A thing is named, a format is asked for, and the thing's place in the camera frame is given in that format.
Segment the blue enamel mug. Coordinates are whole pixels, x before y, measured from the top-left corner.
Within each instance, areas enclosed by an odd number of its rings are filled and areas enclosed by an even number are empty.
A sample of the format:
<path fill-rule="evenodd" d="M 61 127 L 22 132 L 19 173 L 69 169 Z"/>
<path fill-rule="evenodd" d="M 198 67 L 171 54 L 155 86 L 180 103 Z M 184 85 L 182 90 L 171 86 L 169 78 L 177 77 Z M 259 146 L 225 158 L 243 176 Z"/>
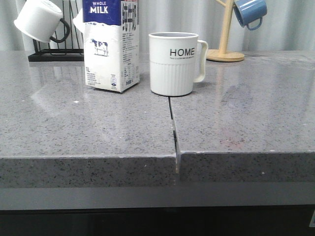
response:
<path fill-rule="evenodd" d="M 267 4 L 265 0 L 237 0 L 234 3 L 234 13 L 241 27 L 248 30 L 258 29 L 267 14 Z M 250 23 L 259 20 L 255 27 L 250 27 Z"/>

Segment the blue white milk carton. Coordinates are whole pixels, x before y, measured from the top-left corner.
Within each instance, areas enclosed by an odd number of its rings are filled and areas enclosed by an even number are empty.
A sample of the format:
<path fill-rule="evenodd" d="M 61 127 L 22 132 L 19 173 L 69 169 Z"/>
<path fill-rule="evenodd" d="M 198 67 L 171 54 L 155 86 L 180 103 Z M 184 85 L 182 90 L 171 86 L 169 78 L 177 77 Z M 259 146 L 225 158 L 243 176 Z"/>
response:
<path fill-rule="evenodd" d="M 123 92 L 140 81 L 136 0 L 83 1 L 85 83 Z"/>

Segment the wooden mug tree stand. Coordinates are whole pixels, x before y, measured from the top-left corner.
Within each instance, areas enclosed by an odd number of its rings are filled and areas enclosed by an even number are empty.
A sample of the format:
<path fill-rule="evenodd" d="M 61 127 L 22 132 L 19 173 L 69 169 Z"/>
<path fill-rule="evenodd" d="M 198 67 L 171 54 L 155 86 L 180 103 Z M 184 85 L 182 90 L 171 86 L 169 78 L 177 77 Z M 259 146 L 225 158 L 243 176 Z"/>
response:
<path fill-rule="evenodd" d="M 227 50 L 234 1 L 226 0 L 223 2 L 221 0 L 217 0 L 217 2 L 224 7 L 220 44 L 218 49 L 208 50 L 207 60 L 218 62 L 243 61 L 245 58 L 244 54 Z"/>

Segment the white HOME mug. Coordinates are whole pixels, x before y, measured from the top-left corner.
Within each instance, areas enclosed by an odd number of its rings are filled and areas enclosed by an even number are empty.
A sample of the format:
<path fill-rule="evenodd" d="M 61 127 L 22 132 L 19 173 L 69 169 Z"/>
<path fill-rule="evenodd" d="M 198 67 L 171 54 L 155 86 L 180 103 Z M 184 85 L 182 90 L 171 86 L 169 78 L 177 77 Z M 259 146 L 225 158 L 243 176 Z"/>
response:
<path fill-rule="evenodd" d="M 150 89 L 163 96 L 183 96 L 204 80 L 208 43 L 198 34 L 149 34 Z"/>

